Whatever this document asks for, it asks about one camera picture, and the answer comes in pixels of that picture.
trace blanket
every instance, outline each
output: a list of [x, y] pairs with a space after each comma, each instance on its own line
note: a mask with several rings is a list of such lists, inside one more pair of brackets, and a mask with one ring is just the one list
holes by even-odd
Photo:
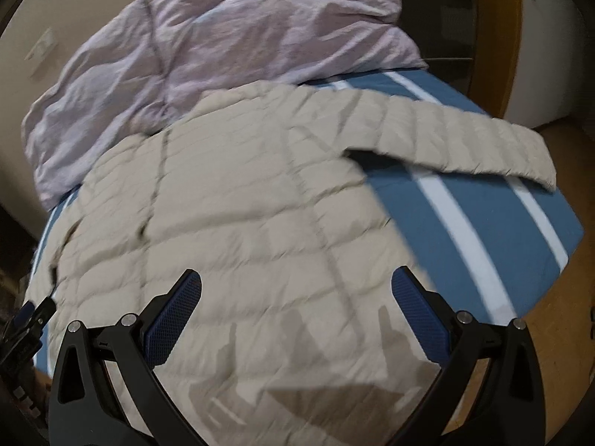
[[353, 89], [215, 91], [106, 152], [56, 221], [28, 289], [38, 303], [56, 280], [50, 362], [71, 320], [115, 323], [193, 268], [201, 301], [155, 372], [206, 441], [385, 444], [438, 372], [390, 277], [407, 265], [434, 287], [350, 149], [555, 187], [541, 136], [482, 114]]
[[424, 67], [401, 0], [136, 0], [83, 44], [23, 120], [51, 209], [126, 136], [181, 118], [205, 90]]

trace wall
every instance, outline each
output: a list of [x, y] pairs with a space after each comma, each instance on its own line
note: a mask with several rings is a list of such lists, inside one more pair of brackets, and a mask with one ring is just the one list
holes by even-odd
[[[23, 153], [20, 123], [76, 48], [133, 0], [23, 0], [0, 37], [0, 203], [33, 236], [46, 220]], [[51, 27], [58, 46], [29, 76], [25, 56]]]
[[572, 0], [523, 0], [517, 72], [504, 118], [536, 127], [570, 113], [585, 29]]

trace bed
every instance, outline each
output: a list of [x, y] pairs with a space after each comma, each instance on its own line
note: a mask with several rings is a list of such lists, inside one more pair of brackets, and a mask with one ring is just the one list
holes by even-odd
[[[310, 81], [308, 85], [365, 88], [483, 111], [422, 70], [374, 71]], [[454, 310], [478, 320], [508, 323], [529, 312], [566, 266], [582, 227], [559, 190], [517, 178], [437, 174], [392, 159], [353, 155], [419, 264]], [[33, 261], [38, 271], [48, 235], [78, 197], [72, 189], [51, 211]], [[504, 301], [507, 310], [492, 304]], [[36, 365], [52, 374], [46, 348]]]

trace silver screw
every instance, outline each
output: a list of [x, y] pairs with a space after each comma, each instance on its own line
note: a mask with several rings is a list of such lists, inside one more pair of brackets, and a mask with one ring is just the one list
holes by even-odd
[[71, 321], [68, 324], [68, 332], [76, 332], [80, 329], [80, 322], [78, 320]]
[[133, 313], [127, 313], [120, 319], [120, 323], [124, 325], [124, 327], [130, 327], [136, 321], [136, 315]]
[[514, 319], [512, 324], [519, 330], [525, 330], [527, 328], [527, 323], [523, 319]]
[[471, 323], [473, 321], [473, 315], [471, 315], [466, 310], [461, 310], [460, 312], [457, 312], [456, 319], [459, 320], [460, 323], [467, 324], [467, 323]]

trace mattress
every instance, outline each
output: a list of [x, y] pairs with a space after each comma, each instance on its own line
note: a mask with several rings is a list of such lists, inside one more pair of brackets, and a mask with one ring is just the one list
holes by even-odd
[[[366, 88], [483, 113], [421, 70], [338, 75], [308, 84]], [[436, 290], [451, 308], [468, 310], [480, 321], [502, 321], [502, 310], [494, 310], [492, 303], [509, 303], [505, 315], [510, 318], [525, 315], [555, 282], [582, 238], [581, 224], [559, 190], [549, 193], [517, 178], [440, 174], [367, 153], [352, 157]], [[77, 195], [75, 188], [52, 210], [32, 274], [52, 226]], [[45, 344], [36, 366], [51, 372]]]

